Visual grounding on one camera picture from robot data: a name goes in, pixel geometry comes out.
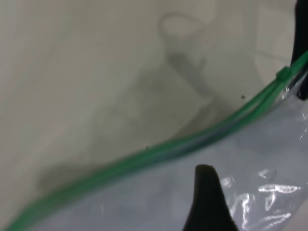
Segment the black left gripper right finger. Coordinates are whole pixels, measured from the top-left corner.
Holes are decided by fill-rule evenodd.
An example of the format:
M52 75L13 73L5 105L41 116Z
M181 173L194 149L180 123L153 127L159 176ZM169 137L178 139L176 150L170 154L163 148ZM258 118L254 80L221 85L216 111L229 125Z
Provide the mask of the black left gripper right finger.
M295 5L295 38L291 64L308 51L308 0Z

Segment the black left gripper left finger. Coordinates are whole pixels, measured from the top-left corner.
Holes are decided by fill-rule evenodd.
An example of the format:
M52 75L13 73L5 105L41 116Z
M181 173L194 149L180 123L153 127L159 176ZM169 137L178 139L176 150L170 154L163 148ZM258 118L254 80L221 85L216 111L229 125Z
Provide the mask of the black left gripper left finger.
M236 231L217 172L212 166L195 168L193 202L184 231Z

